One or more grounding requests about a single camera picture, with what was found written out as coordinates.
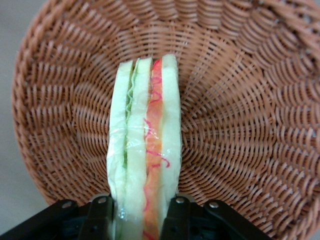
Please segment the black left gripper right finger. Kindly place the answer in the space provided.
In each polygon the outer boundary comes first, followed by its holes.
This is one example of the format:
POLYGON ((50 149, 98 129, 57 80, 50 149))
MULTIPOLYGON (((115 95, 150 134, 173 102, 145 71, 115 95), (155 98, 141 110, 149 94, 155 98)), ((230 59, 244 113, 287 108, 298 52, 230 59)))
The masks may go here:
POLYGON ((170 202, 161 230, 163 240, 270 240, 271 238, 221 200, 203 206, 185 196, 170 202))

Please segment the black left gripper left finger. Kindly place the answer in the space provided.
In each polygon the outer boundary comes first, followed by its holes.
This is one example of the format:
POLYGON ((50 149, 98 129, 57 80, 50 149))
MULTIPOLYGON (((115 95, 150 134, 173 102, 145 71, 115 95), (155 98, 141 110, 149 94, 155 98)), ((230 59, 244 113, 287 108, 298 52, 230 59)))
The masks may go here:
POLYGON ((83 206, 63 199, 0 236, 2 240, 110 240, 114 203, 96 196, 83 206))

